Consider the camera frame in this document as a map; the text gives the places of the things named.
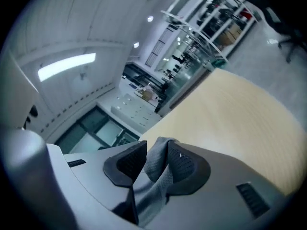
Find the white ceiling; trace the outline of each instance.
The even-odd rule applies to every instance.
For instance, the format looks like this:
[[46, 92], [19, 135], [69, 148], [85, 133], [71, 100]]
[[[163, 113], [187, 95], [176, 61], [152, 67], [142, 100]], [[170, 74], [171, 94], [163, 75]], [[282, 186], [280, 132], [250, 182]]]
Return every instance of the white ceiling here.
[[146, 58], [144, 62], [147, 60], [158, 39], [169, 25], [169, 23], [165, 21], [164, 14], [161, 13], [161, 10], [166, 11], [174, 1], [175, 0], [157, 0], [152, 5], [148, 14], [153, 16], [153, 21], [149, 23], [146, 18], [142, 23], [140, 32], [135, 39], [135, 41], [140, 42], [140, 47], [133, 48], [130, 53], [131, 56]]
[[[152, 3], [153, 0], [29, 3], [13, 27], [7, 45], [40, 93], [36, 102], [39, 117], [32, 118], [30, 129], [47, 138], [76, 110], [118, 85]], [[67, 70], [42, 83], [38, 80], [41, 67], [92, 52], [96, 53], [96, 60], [88, 67]], [[80, 73], [86, 75], [83, 80]]]

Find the wooden table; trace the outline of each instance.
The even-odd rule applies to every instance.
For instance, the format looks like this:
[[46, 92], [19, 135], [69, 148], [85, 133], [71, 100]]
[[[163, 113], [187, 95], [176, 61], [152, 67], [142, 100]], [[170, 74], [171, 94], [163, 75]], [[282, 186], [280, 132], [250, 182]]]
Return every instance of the wooden table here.
[[236, 157], [288, 194], [306, 175], [307, 135], [275, 98], [246, 79], [216, 69], [164, 119], [143, 134]]

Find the gray floor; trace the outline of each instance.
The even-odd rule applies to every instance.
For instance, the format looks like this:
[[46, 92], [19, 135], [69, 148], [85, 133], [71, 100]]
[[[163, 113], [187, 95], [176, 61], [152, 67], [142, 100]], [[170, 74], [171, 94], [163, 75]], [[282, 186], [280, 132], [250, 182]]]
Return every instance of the gray floor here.
[[297, 48], [288, 64], [285, 57], [290, 45], [281, 50], [277, 46], [282, 38], [265, 21], [256, 23], [230, 56], [225, 70], [268, 91], [307, 131], [307, 54]]

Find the ceiling light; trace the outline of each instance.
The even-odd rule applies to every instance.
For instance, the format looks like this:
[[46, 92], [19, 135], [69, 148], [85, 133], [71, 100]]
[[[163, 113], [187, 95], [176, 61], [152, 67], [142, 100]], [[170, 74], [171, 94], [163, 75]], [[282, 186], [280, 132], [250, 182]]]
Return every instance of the ceiling light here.
[[55, 63], [52, 63], [50, 65], [47, 65], [41, 68], [40, 70], [38, 70], [38, 77], [40, 81], [42, 82], [70, 68], [84, 65], [87, 63], [91, 63], [95, 61], [95, 58], [96, 58], [96, 53], [79, 55], [79, 56], [74, 56], [74, 57], [70, 57], [67, 59], [63, 59]]

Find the gray fabric cloth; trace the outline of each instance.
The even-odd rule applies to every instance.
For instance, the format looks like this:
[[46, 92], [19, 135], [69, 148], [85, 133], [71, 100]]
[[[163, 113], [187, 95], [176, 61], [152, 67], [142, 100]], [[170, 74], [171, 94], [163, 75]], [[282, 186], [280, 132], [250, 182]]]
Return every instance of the gray fabric cloth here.
[[167, 147], [173, 138], [159, 137], [147, 153], [143, 171], [133, 185], [139, 226], [145, 227], [166, 204], [166, 190], [173, 184], [167, 164]]

